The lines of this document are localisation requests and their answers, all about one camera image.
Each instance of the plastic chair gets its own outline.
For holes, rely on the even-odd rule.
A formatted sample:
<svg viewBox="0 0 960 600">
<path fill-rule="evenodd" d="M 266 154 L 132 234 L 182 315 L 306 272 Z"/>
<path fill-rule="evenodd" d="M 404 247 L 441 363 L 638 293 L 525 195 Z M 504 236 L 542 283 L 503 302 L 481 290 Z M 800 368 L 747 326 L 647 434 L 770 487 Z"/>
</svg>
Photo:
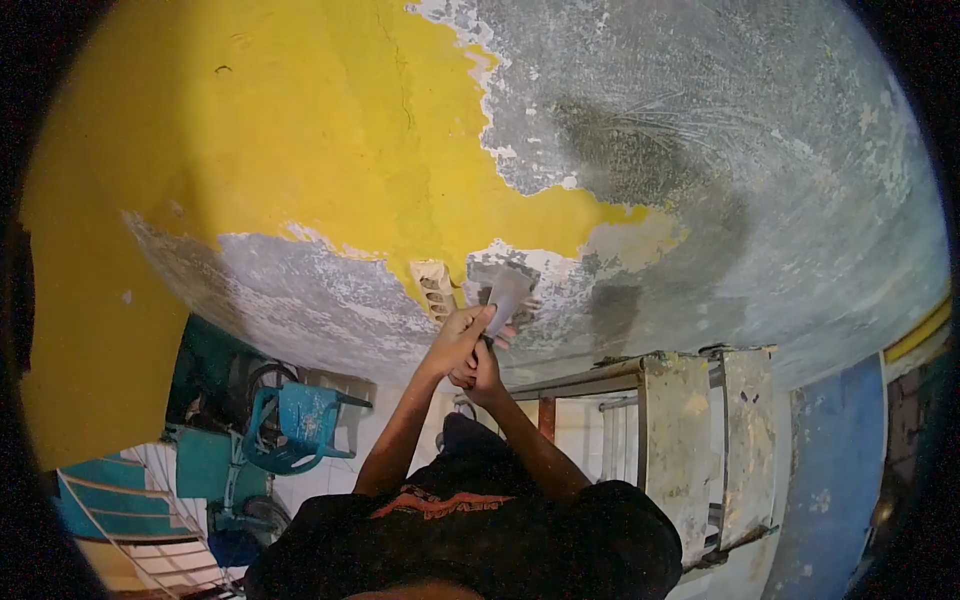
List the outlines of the plastic chair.
<svg viewBox="0 0 960 600">
<path fill-rule="evenodd" d="M 324 456 L 353 458 L 355 452 L 333 447 L 333 430 L 341 404 L 373 408 L 366 400 L 337 390 L 292 381 L 280 388 L 260 388 L 253 397 L 250 427 L 243 439 L 244 455 L 254 465 L 276 475 L 306 473 Z M 280 432 L 287 441 L 270 452 L 263 452 L 257 447 L 257 432 L 274 406 L 279 413 Z M 311 455 L 313 459 L 297 465 Z"/>
</svg>

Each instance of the yellow wall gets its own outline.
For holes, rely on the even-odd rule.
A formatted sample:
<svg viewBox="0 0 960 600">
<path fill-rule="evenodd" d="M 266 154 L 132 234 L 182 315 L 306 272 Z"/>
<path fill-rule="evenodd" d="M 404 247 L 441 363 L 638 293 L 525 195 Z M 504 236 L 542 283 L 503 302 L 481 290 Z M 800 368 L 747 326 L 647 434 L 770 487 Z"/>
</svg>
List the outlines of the yellow wall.
<svg viewBox="0 0 960 600">
<path fill-rule="evenodd" d="M 410 260 L 441 259 L 459 282 L 467 254 L 495 238 L 575 257 L 595 226 L 649 220 L 642 235 L 619 231 L 625 256 L 633 238 L 653 256 L 684 239 L 643 206 L 508 187 L 480 146 L 484 92 L 468 73 L 495 57 L 404 4 L 126 2 L 108 15 L 50 114 L 24 198 L 37 279 L 25 402 L 46 468 L 160 428 L 186 311 L 123 210 L 215 249 L 227 232 L 295 239 L 296 224 L 343 255 L 386 257 L 418 300 Z"/>
<path fill-rule="evenodd" d="M 139 577 L 136 569 L 120 551 L 110 543 L 98 541 L 77 540 L 77 545 L 90 562 L 90 566 L 100 576 L 107 589 L 113 591 L 136 591 L 147 589 Z"/>
</svg>

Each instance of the hand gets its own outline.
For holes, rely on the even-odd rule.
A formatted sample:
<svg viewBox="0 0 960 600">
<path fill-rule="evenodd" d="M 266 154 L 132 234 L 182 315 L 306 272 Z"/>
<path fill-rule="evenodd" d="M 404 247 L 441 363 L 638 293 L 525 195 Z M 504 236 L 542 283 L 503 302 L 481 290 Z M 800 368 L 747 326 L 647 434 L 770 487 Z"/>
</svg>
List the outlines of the hand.
<svg viewBox="0 0 960 600">
<path fill-rule="evenodd" d="M 472 360 L 473 348 L 495 314 L 496 306 L 492 304 L 478 304 L 451 314 L 433 341 L 433 346 L 423 357 L 420 368 L 431 375 L 443 377 L 468 359 Z M 515 334 L 511 328 L 504 327 L 501 335 Z M 496 342 L 503 347 L 507 345 L 505 339 L 497 338 Z"/>
<path fill-rule="evenodd" d="M 463 388 L 467 397 L 478 406 L 486 407 L 501 393 L 506 393 L 500 381 L 500 365 L 496 355 L 483 340 L 473 347 L 473 355 L 450 371 L 448 377 L 450 383 Z"/>
</svg>

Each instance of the man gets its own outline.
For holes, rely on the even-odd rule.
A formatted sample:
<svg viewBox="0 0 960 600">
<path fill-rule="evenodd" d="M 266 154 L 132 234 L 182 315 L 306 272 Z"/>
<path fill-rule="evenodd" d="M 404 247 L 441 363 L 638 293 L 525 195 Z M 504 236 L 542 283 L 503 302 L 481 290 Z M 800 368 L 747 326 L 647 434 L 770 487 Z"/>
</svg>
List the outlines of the man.
<svg viewBox="0 0 960 600">
<path fill-rule="evenodd" d="M 304 502 L 250 567 L 248 597 L 646 599 L 676 585 L 680 538 L 663 512 L 625 482 L 591 485 L 510 398 L 481 338 L 495 310 L 450 315 L 353 493 Z M 507 442 L 452 413 L 440 455 L 407 477 L 444 376 Z"/>
</svg>

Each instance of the scraper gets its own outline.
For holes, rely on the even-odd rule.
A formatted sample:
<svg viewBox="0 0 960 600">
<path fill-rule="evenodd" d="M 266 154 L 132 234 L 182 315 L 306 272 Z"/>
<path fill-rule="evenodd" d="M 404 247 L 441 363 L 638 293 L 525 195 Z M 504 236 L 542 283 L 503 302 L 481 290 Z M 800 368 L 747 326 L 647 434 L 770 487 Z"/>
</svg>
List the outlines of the scraper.
<svg viewBox="0 0 960 600">
<path fill-rule="evenodd" d="M 493 338 L 500 333 L 503 325 L 507 324 L 514 316 L 516 308 L 527 300 L 530 296 L 530 288 L 533 286 L 533 279 L 524 275 L 516 269 L 511 269 L 506 265 L 501 265 L 493 278 L 493 288 L 490 290 L 490 298 L 487 304 L 496 304 L 496 314 L 493 320 L 487 325 L 484 335 L 489 338 L 487 346 L 490 345 Z"/>
</svg>

